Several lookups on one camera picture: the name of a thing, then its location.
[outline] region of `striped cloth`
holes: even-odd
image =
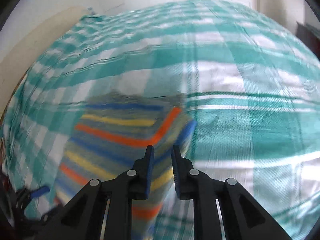
[[[320,62],[288,30],[226,0],[87,16],[28,70],[5,114],[3,170],[14,188],[53,186],[88,98],[186,94],[186,157],[237,179],[294,240],[320,216]],[[26,214],[48,210],[55,190]],[[155,240],[193,239],[192,201],[170,188]]]
[[[196,125],[183,114],[183,103],[182,95],[147,99],[111,93],[89,99],[65,146],[55,183],[58,198],[66,204],[90,179],[116,178],[153,145],[149,198],[132,203],[132,239],[152,236],[173,183],[172,145],[179,145],[185,154]]]

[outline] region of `silver screw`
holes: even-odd
[[[227,182],[231,186],[234,186],[235,184],[237,184],[237,181],[233,178],[227,179]]]
[[[193,176],[196,176],[196,175],[199,174],[199,171],[196,170],[196,169],[191,169],[191,170],[189,171],[189,173],[190,173],[191,175],[193,175]]]
[[[99,184],[99,181],[97,179],[92,179],[92,180],[90,180],[89,184],[90,184],[90,186],[94,187]]]
[[[134,176],[134,175],[136,175],[137,174],[137,172],[135,171],[135,170],[128,170],[127,171],[127,175],[128,176]]]

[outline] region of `folded striped garment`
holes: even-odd
[[[150,237],[173,183],[170,150],[177,144],[184,155],[195,127],[195,121],[183,113],[183,98],[182,94],[141,98],[115,92],[91,98],[65,146],[55,181],[57,198],[66,204],[90,179],[116,178],[153,145],[149,198],[132,203],[132,239]]]

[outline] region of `beige surface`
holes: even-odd
[[[20,78],[33,62],[88,11],[71,7],[45,20],[25,36],[0,63],[0,116]]]

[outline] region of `teal and white checkered cloth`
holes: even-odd
[[[28,70],[2,127],[14,188],[53,185],[89,97],[187,94],[187,157],[237,179],[294,240],[320,215],[320,62],[273,20],[230,1],[191,0],[88,16]],[[29,216],[55,192],[33,201]],[[192,239],[191,201],[171,188],[154,238]]]

